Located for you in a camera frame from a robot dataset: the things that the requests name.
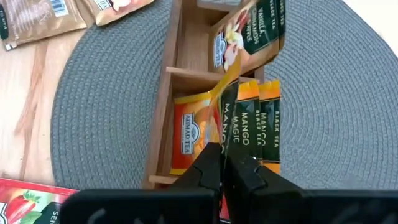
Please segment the wooden tea organiser box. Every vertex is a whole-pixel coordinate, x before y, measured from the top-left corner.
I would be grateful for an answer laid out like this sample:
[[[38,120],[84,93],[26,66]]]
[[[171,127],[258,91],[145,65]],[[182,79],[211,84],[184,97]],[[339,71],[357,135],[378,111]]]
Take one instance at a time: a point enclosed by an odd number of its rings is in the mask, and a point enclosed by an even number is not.
[[[208,39],[211,26],[230,12],[219,4],[172,0],[143,180],[146,189],[170,185],[181,176],[169,174],[173,151],[174,99],[210,92],[225,74],[208,69]],[[251,72],[240,73],[239,85],[255,80],[259,86],[262,84],[259,74],[263,69],[264,65]],[[238,146],[236,143],[239,142],[235,112],[228,146]]]

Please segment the grey round woven placemat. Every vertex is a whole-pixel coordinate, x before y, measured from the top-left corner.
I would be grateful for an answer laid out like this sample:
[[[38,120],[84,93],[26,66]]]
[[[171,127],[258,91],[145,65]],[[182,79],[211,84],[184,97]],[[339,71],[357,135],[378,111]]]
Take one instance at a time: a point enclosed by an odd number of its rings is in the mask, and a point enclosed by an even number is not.
[[[55,183],[141,186],[172,0],[93,26],[58,83]],[[398,190],[398,57],[342,0],[286,0],[281,173],[310,189]]]

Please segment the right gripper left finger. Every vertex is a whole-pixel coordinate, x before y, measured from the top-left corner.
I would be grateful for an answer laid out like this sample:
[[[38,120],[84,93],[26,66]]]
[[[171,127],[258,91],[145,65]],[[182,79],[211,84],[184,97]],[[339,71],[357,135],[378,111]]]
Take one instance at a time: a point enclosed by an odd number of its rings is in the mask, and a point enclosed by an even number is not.
[[[221,146],[218,143],[208,143],[170,188],[201,187],[220,191],[222,158]]]

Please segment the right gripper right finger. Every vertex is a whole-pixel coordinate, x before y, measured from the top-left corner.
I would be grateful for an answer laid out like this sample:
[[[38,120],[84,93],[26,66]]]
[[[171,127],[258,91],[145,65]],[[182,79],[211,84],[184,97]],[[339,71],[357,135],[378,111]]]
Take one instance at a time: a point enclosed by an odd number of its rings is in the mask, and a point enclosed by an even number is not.
[[[245,197],[254,199],[305,198],[305,191],[298,185],[261,165],[244,151],[230,149],[227,157],[224,180],[227,184],[232,184],[242,191]]]

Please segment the mango tea packet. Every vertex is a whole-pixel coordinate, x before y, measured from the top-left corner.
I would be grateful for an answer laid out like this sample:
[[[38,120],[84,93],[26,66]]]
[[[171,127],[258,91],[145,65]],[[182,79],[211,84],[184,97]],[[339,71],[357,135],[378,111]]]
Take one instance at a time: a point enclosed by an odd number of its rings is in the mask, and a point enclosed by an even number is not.
[[[209,91],[174,99],[170,175],[182,175],[209,142],[220,142],[218,99]]]
[[[208,142],[220,144],[222,154],[226,154],[228,151],[241,67],[241,51],[238,51],[233,64],[229,66],[227,72],[210,91],[209,124],[206,129],[206,136]]]
[[[261,134],[263,137],[262,163],[280,174],[280,81],[272,80],[259,85]]]
[[[236,112],[240,149],[257,161],[262,161],[261,118],[257,81],[251,80],[239,85]]]

